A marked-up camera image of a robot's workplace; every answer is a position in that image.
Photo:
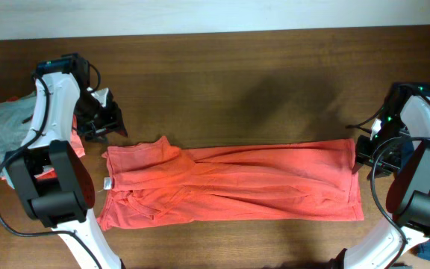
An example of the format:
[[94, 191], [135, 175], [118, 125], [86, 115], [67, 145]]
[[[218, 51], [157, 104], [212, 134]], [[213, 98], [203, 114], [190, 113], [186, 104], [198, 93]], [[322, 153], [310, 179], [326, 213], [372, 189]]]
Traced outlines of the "orange printed t-shirt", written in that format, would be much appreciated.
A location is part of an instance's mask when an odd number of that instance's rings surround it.
[[111, 146], [104, 230], [217, 220], [364, 219], [351, 139], [181, 149]]

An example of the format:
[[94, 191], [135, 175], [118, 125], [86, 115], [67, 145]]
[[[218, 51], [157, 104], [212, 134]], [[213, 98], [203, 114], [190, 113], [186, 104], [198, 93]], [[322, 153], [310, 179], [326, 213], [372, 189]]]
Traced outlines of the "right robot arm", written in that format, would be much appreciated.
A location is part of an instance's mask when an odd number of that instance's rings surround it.
[[364, 131], [355, 161], [371, 168], [371, 195], [383, 218], [329, 268], [395, 268], [405, 252], [430, 240], [430, 84], [392, 84], [367, 121], [369, 129], [355, 125]]

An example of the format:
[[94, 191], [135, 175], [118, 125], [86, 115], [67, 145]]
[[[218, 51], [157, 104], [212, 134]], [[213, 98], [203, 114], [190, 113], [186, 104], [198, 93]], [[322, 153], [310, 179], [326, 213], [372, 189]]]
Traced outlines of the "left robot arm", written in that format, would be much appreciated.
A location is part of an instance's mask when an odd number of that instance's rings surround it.
[[78, 53], [38, 63], [31, 126], [20, 148], [4, 158], [0, 171], [6, 171], [25, 213], [46, 230], [18, 232], [2, 225], [23, 238], [59, 236], [81, 268], [123, 268], [96, 222], [93, 180], [70, 144], [73, 132], [100, 142], [111, 132], [128, 134], [112, 93], [91, 87], [94, 69]]

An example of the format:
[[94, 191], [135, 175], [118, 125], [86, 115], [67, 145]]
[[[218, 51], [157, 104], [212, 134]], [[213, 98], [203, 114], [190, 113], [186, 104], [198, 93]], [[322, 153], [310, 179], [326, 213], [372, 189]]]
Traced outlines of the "folded pink shirt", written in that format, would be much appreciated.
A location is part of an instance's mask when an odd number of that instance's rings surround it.
[[[73, 117], [72, 121], [72, 132], [71, 132], [71, 147], [74, 149], [76, 155], [80, 158], [85, 155], [85, 150], [83, 144], [81, 142], [80, 137], [77, 135], [75, 128], [77, 127], [76, 118]], [[49, 179], [50, 177], [56, 176], [56, 173], [53, 169], [45, 170], [43, 173], [36, 176], [37, 179]]]

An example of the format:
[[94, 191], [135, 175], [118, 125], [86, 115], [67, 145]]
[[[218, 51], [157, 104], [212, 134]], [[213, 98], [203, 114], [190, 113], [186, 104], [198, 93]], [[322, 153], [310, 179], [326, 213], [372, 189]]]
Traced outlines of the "folded grey shirt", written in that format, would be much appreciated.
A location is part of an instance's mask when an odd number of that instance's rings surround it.
[[0, 103], [0, 164], [7, 152], [20, 148], [27, 136], [36, 103], [36, 93]]

